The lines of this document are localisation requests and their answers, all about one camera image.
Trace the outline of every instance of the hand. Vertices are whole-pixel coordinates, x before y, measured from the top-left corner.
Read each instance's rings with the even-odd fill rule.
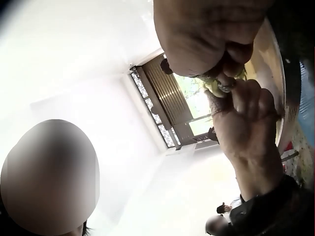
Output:
[[[236,80],[226,107],[213,116],[220,146],[228,158],[264,156],[275,146],[281,118],[272,94],[255,80]]]
[[[273,1],[155,0],[155,28],[171,70],[189,77],[211,69],[237,75]]]
[[[227,98],[206,94],[220,147],[235,169],[245,201],[274,189],[283,169],[275,144],[281,116],[272,94],[255,80],[236,80]]]

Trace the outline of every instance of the finger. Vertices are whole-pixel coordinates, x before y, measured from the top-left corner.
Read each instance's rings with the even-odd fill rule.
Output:
[[[222,86],[232,88],[235,85],[234,77],[228,77],[226,74],[222,72],[217,76],[217,80],[220,82]]]
[[[235,77],[239,75],[244,69],[244,64],[234,61],[230,56],[226,57],[223,64],[223,72],[228,77]]]
[[[271,92],[263,88],[260,92],[259,102],[258,102],[258,119],[262,119],[267,115],[277,114],[273,95]]]
[[[256,120],[258,118],[261,87],[256,80],[247,80],[246,85],[249,93],[247,115],[251,120]]]
[[[241,79],[235,81],[232,89],[233,106],[237,113],[247,116],[248,90],[246,82]]]
[[[253,54],[254,44],[240,44],[236,42],[229,42],[226,44],[226,51],[230,57],[241,64],[247,63]]]

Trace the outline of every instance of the floor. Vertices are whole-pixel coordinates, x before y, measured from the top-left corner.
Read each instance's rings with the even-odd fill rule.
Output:
[[[299,154],[284,162],[286,173],[297,181],[304,182],[306,188],[314,189],[314,149],[308,145],[298,122],[295,125],[292,144]]]

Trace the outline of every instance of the person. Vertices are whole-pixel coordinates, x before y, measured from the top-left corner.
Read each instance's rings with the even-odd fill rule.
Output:
[[[76,125],[64,120],[35,125],[2,167],[0,232],[86,235],[99,176],[94,147]]]
[[[223,228],[227,224],[228,224],[227,220],[226,218],[224,218],[222,214],[219,216],[212,217],[208,219],[206,223],[206,227],[205,227],[206,233],[209,235],[215,235],[216,232],[218,232],[221,228]]]
[[[223,202],[222,205],[217,207],[217,213],[218,214],[226,214],[229,213],[232,210],[232,206],[225,205]]]
[[[218,141],[218,138],[217,138],[217,136],[216,136],[214,127],[211,127],[211,128],[209,129],[209,131],[208,131],[208,138],[211,139],[211,140],[213,140],[213,141],[217,141],[218,144],[220,144],[219,141]]]
[[[173,71],[170,69],[170,67],[169,67],[169,62],[167,61],[166,58],[164,58],[164,59],[161,61],[160,66],[161,66],[162,71],[163,71],[165,74],[167,74],[167,75],[173,74]]]
[[[157,37],[170,69],[180,76],[203,74],[221,82],[238,75],[274,0],[153,1]]]
[[[155,29],[170,69],[180,76],[216,78],[230,88],[224,98],[206,94],[242,204],[213,235],[314,234],[314,193],[283,172],[275,145],[280,115],[273,96],[254,80],[234,79],[250,60],[254,38],[273,3],[154,1]]]
[[[303,226],[305,235],[313,233],[314,194],[302,191],[283,172],[274,142],[280,117],[271,93],[255,80],[236,80],[226,99],[209,91],[206,94],[220,147],[235,170],[242,202],[231,210],[231,222],[226,227],[220,225],[222,232],[211,234],[258,235],[267,228],[276,231],[280,222],[289,221],[287,216],[294,216],[295,221],[282,232],[297,234]],[[242,218],[242,212],[248,212],[247,217]],[[263,220],[255,221],[258,216]]]

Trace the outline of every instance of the white wall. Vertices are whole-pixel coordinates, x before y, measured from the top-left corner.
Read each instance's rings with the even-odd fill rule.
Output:
[[[216,208],[238,196],[234,169],[218,145],[186,147],[164,157],[110,236],[205,235],[205,223]]]

